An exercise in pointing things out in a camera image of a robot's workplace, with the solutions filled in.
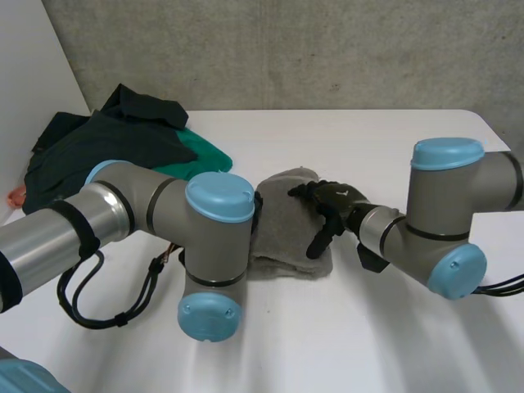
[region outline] green cloth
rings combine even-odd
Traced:
[[[190,129],[177,131],[178,139],[185,146],[195,152],[198,158],[183,164],[171,164],[154,168],[156,172],[168,174],[174,178],[190,180],[204,172],[228,172],[233,167],[233,160],[223,151],[199,137]]]

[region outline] orange object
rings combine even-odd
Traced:
[[[13,209],[20,209],[25,201],[25,186],[15,188],[7,194],[7,204]]]

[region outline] light blue joint cap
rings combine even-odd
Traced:
[[[114,164],[115,162],[129,162],[124,160],[105,160],[102,161],[100,164],[95,166],[93,169],[91,169],[91,172],[89,172],[88,177],[85,179],[84,184],[90,184],[98,172],[100,172],[102,169],[106,168],[108,165]]]
[[[474,244],[464,244],[436,264],[427,280],[427,287],[446,299],[460,299],[477,289],[486,268],[487,260],[482,250]]]
[[[70,393],[44,367],[20,359],[0,360],[0,391]]]
[[[411,166],[418,170],[454,169],[473,164],[484,154],[482,143],[475,139],[424,139],[413,149]]]
[[[178,303],[178,324],[183,332],[198,341],[227,340],[238,329],[242,307],[216,292],[197,292]]]
[[[253,186],[235,174],[198,174],[187,184],[186,198],[198,213],[221,223],[243,223],[255,213]]]

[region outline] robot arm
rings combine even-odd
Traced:
[[[406,216],[361,204],[346,221],[363,265],[393,264],[448,299],[477,289],[486,257],[468,242],[474,213],[522,210],[522,167],[509,152],[484,153],[478,141],[437,138],[417,143]]]
[[[82,190],[0,228],[2,311],[109,242],[142,230],[185,247],[182,330],[222,341],[242,316],[254,190],[232,174],[186,182],[127,162],[96,167]]]

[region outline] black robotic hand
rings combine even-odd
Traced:
[[[289,190],[287,195],[312,203],[326,219],[306,251],[307,257],[312,260],[317,259],[328,248],[333,236],[344,233],[347,219],[356,206],[369,204],[366,197],[349,184],[326,180],[301,184]]]

